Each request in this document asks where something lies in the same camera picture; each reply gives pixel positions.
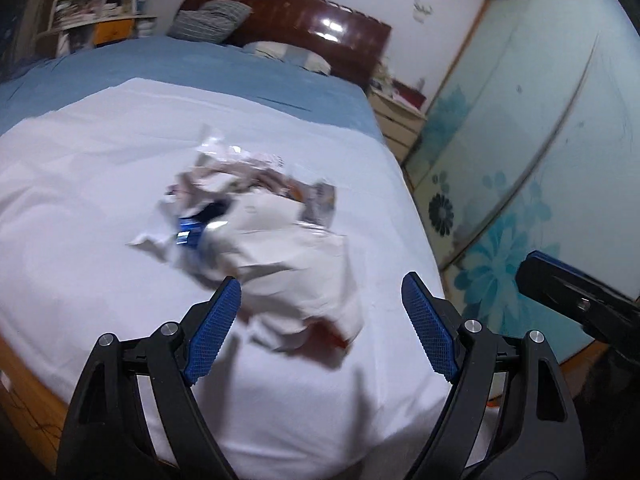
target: silver bolt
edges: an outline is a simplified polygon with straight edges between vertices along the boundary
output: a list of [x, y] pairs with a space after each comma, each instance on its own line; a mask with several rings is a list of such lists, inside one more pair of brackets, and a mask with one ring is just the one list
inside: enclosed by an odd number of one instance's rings
[[578, 301], [578, 308], [583, 312], [587, 312], [591, 308], [591, 302], [587, 298], [582, 298]]
[[165, 323], [160, 327], [160, 332], [162, 335], [173, 335], [178, 332], [178, 324], [173, 321], [171, 323]]
[[529, 332], [529, 337], [534, 343], [542, 343], [545, 340], [545, 335], [538, 330], [532, 330]]
[[465, 321], [465, 328], [469, 330], [469, 332], [475, 334], [482, 330], [482, 324], [475, 319], [467, 319]]
[[98, 338], [98, 345], [100, 346], [109, 346], [113, 343], [113, 334], [102, 334]]

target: black flower decal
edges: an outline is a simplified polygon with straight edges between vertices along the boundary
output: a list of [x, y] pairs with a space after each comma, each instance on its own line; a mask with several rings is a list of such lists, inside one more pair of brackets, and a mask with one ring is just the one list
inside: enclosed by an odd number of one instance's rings
[[449, 236], [453, 227], [453, 206], [446, 196], [438, 193], [431, 199], [429, 220], [440, 236]]

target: headboard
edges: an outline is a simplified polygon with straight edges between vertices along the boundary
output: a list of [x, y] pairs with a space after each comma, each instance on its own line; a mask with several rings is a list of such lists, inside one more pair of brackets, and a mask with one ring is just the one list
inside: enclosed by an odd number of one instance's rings
[[[184, 0], [181, 10], [197, 10], [210, 0]], [[326, 0], [235, 0], [251, 6], [249, 18], [225, 43], [277, 41], [324, 57], [331, 74], [366, 88], [391, 27]]]

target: blue bed sheet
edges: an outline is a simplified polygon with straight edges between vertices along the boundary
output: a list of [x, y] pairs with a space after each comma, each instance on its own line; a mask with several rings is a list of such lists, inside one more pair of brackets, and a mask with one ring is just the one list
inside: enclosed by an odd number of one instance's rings
[[300, 119], [382, 134], [362, 90], [347, 81], [240, 49], [155, 36], [78, 52], [0, 85], [0, 135], [133, 77], [222, 92]]

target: striped pillow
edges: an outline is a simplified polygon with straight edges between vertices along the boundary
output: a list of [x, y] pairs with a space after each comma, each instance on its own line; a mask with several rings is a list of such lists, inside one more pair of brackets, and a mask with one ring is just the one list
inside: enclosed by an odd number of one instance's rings
[[180, 10], [168, 36], [178, 40], [221, 43], [251, 14], [251, 7], [233, 0], [213, 0], [200, 10]]
[[329, 75], [331, 65], [315, 52], [286, 43], [256, 41], [244, 46], [243, 50], [254, 56], [277, 59], [285, 63], [301, 66], [311, 72]]

